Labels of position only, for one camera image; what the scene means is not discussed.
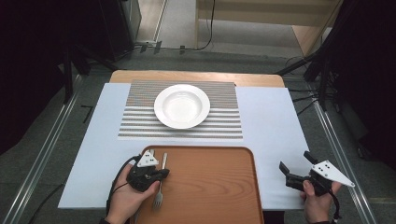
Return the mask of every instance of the white table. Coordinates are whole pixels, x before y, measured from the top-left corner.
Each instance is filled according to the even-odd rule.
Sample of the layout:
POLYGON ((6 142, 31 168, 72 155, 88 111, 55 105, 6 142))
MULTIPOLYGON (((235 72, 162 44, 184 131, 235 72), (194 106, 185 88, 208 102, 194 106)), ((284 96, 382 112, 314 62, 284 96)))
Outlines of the white table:
POLYGON ((264 210, 303 209, 299 192, 285 186, 278 169, 307 175, 310 163, 304 134, 286 88, 235 87, 244 142, 189 143, 118 140, 130 84, 107 83, 92 115, 59 208, 105 208, 108 192, 123 163, 150 145, 243 146, 253 152, 264 210))

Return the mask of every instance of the placemat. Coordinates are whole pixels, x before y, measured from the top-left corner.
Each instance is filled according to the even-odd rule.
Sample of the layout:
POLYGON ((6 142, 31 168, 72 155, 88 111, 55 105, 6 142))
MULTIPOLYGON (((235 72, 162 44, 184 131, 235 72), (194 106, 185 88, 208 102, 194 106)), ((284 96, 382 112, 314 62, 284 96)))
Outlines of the placemat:
POLYGON ((243 135, 235 86, 232 82, 134 80, 125 104, 118 139, 241 142, 243 135), (208 96, 210 111, 201 124, 177 130, 163 125, 155 116, 156 97, 164 89, 176 84, 190 84, 208 96))
POLYGON ((253 154, 246 147, 150 146, 165 168, 163 202, 152 209, 155 194, 140 206, 137 224, 263 223, 253 154))

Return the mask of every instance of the fork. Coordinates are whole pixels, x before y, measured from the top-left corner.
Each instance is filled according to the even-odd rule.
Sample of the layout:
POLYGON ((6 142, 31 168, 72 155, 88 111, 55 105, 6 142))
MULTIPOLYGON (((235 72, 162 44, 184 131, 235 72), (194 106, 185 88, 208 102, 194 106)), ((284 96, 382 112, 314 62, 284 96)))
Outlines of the fork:
MULTIPOLYGON (((168 157, 168 153, 163 153, 163 169, 165 168, 166 158, 168 157)), ((161 192, 161 187, 163 186, 163 182, 160 183, 160 189, 158 193, 155 195, 154 202, 152 203, 152 209, 159 209, 161 204, 163 203, 163 193, 161 192)))

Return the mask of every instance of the plate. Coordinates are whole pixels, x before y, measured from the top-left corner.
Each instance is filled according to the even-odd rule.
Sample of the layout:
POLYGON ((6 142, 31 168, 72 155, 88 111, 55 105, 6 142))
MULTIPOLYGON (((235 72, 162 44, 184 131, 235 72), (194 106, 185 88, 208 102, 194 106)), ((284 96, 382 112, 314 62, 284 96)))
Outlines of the plate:
POLYGON ((189 129, 200 124, 209 114, 210 101, 199 88, 177 84, 166 88, 154 102, 158 120, 174 129, 189 129))

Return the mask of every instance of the tray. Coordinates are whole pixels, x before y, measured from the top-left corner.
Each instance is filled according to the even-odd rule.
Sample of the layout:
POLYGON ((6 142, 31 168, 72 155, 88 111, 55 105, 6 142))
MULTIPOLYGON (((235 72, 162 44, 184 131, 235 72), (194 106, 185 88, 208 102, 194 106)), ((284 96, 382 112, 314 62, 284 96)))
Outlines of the tray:
POLYGON ((163 204, 154 195, 140 207, 135 224, 263 223, 253 155, 246 147, 150 146, 160 161, 168 153, 163 204))

